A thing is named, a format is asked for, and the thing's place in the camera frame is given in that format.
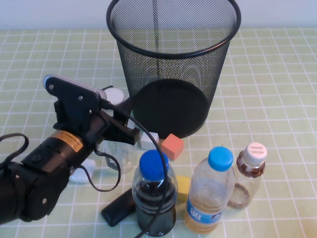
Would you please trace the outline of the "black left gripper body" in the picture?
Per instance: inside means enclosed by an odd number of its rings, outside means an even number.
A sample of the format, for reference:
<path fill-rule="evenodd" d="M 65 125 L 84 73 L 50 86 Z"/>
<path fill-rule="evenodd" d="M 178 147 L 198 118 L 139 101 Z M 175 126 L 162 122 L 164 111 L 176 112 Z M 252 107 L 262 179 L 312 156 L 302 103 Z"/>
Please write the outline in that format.
<path fill-rule="evenodd" d="M 54 109 L 53 128 L 79 136 L 86 145 L 118 140 L 118 121 L 102 111 L 101 99 L 58 99 Z"/>

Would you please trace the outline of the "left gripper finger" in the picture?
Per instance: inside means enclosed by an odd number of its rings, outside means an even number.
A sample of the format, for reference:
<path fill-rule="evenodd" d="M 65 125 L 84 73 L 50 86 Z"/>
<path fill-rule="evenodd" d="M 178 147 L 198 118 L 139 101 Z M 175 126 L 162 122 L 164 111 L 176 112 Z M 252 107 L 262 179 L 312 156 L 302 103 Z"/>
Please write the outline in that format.
<path fill-rule="evenodd" d="M 113 110 L 113 118 L 121 124 L 128 124 L 129 117 L 133 110 L 133 98 L 128 97 L 122 103 L 115 105 Z"/>
<path fill-rule="evenodd" d="M 109 119 L 106 140 L 135 145 L 140 138 L 140 129 L 128 127 L 129 118 Z"/>

